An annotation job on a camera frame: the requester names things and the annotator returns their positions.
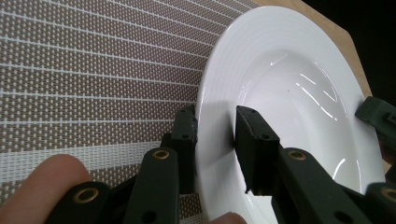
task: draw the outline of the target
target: white plate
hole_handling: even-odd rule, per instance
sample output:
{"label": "white plate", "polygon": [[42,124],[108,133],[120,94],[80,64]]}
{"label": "white plate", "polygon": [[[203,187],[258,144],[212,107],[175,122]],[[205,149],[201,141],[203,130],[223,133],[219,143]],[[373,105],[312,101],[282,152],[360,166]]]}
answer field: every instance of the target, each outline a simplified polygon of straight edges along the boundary
{"label": "white plate", "polygon": [[227,212],[276,223],[270,197],[246,195],[233,152],[235,108],[258,110],[283,147],[311,152],[335,181],[364,192],[384,181],[375,131],[354,117],[363,102],[346,60],[311,20],[283,7],[242,15],[213,49],[198,95],[196,148],[208,219]]}

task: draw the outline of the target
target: wooden surface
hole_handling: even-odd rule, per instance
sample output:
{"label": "wooden surface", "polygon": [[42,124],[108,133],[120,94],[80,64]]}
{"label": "wooden surface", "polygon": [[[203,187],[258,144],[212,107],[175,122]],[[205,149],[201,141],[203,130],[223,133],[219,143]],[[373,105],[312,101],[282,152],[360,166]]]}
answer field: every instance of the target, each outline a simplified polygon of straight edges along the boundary
{"label": "wooden surface", "polygon": [[[363,67],[361,66],[361,60],[359,59],[355,44],[353,43],[352,37],[346,30],[330,21],[301,0],[254,0],[254,2],[262,6],[287,7],[300,12],[313,21],[332,39],[332,42],[334,42],[334,44],[340,49],[350,68],[352,69],[353,74],[358,80],[364,96],[367,97],[372,95],[366,75],[364,75]],[[385,172],[389,169],[389,167],[390,165],[384,161]]]}

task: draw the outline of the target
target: finger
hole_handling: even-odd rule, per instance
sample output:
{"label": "finger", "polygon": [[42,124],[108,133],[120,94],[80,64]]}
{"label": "finger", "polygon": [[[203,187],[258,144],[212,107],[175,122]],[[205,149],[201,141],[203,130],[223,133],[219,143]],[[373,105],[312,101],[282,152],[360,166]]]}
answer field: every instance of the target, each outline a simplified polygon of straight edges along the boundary
{"label": "finger", "polygon": [[247,224],[246,221],[236,213],[227,213],[210,221],[208,224]]}
{"label": "finger", "polygon": [[87,169],[78,159],[52,156],[35,168],[0,209],[0,223],[44,223],[69,189],[89,180]]}

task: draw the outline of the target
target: woven placemat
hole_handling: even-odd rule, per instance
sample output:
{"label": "woven placemat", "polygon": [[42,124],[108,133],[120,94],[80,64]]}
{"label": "woven placemat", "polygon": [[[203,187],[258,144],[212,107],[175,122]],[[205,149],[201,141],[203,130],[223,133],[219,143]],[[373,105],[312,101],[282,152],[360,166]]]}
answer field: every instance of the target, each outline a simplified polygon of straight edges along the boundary
{"label": "woven placemat", "polygon": [[[248,0],[0,3],[0,205],[47,157],[116,186],[195,104],[205,63]],[[201,223],[182,195],[182,223]]]}

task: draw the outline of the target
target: striped placemat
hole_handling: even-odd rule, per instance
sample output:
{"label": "striped placemat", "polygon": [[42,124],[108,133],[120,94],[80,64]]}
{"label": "striped placemat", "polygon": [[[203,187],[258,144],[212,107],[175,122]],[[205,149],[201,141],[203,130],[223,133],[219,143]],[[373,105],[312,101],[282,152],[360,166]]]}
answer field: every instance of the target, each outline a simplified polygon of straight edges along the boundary
{"label": "striped placemat", "polygon": [[[79,158],[110,186],[195,104],[205,63],[248,0],[0,3],[0,205],[47,157]],[[201,223],[181,196],[181,223]]]}

